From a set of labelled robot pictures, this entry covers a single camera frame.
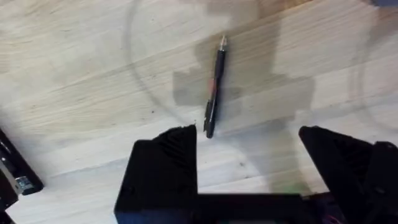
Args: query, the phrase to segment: table surface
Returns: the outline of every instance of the table surface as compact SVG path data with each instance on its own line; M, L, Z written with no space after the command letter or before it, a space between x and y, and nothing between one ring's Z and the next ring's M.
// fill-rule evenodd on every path
M0 127L46 185L9 214L116 223L133 143L192 123L200 192L326 191L301 126L398 143L397 12L361 0L0 0Z

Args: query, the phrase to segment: black electronic device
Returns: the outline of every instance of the black electronic device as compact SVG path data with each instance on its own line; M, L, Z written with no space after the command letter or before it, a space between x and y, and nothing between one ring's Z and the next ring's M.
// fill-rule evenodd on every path
M14 223L5 212L18 201L43 189L43 183L0 130L0 224Z
M319 127L299 135L330 192L198 194L195 126L137 141L114 209L127 223L398 223L398 150Z

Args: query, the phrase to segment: black plastic part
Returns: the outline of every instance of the black plastic part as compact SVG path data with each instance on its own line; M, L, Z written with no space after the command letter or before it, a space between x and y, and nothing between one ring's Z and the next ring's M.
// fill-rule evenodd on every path
M0 171L0 211L4 211L17 201L18 195L11 187L6 176Z
M6 212L0 210L0 224L13 224L13 223L14 222L12 221L10 216L8 216Z
M198 194L195 126L137 141L114 209L119 224L281 220L308 224L299 194Z
M319 127L302 127L299 135L349 224L398 223L394 145Z
M9 172L15 177L27 177L32 184L32 188L26 189L22 195L30 195L43 189L43 183L35 172L19 154L14 145L8 140L7 136L0 130L0 157L4 158L3 163Z
M397 171L398 148L390 142L377 142L365 181L366 191L376 204L398 210L398 179L388 175Z

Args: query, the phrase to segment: black pen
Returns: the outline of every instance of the black pen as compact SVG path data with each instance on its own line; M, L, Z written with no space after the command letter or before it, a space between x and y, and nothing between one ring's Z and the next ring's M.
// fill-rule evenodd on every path
M207 138L212 138L214 128L216 126L216 115L217 115L217 104L220 98L220 85L221 79L224 75L225 57L227 51L227 40L224 35L220 47L217 51L216 65L214 71L214 78L211 82L211 98L207 101L206 112L205 112L205 124L203 131L206 132Z

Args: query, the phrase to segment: light wood surface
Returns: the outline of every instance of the light wood surface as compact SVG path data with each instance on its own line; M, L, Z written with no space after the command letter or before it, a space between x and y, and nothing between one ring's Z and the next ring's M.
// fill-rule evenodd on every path
M116 223L133 143L192 123L200 192L327 190L297 131L398 143L397 12L360 0L0 0L0 127L46 185L9 214Z

